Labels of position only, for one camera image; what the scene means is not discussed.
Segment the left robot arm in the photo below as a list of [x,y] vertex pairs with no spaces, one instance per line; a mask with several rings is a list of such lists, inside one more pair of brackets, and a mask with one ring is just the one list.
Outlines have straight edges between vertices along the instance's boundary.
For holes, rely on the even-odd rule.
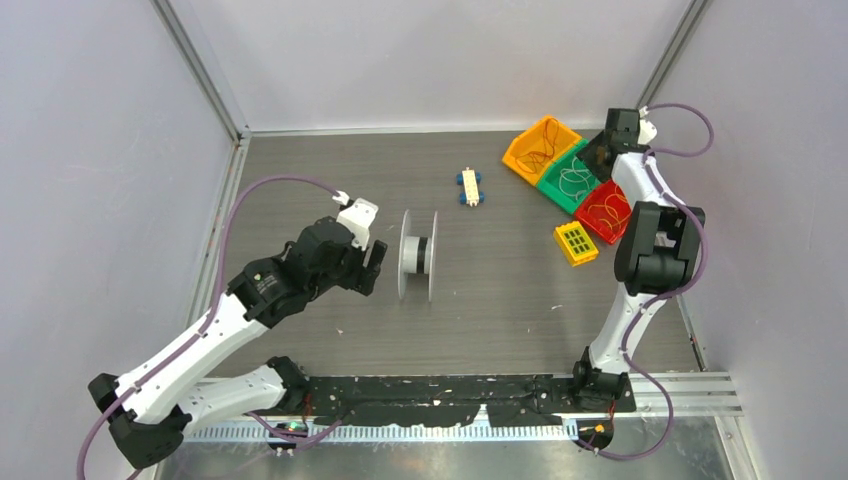
[[142,470],[174,453],[184,438],[230,416],[277,408],[304,410],[310,382],[288,357],[207,387],[199,381],[241,346],[333,287],[370,295],[387,246],[367,244],[377,209],[349,208],[304,228],[283,252],[254,260],[207,314],[153,358],[88,385],[118,450]]

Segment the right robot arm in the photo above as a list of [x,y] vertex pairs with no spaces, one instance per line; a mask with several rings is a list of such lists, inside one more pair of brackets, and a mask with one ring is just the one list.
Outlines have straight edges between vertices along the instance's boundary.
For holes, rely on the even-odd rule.
[[603,130],[577,157],[618,186],[631,208],[614,260],[615,300],[596,339],[573,368],[570,395],[587,412],[607,410],[629,391],[631,360],[657,311],[696,273],[705,214],[687,206],[660,175],[645,110],[609,109]]

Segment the clear plastic cable spool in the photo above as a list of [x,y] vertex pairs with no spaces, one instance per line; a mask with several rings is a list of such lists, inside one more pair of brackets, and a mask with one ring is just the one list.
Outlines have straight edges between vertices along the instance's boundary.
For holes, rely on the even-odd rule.
[[435,292],[435,264],[438,239],[438,213],[433,214],[429,236],[414,236],[411,233],[410,210],[404,211],[400,229],[397,263],[397,293],[400,300],[406,295],[408,277],[423,275],[427,277],[428,301],[431,302]]

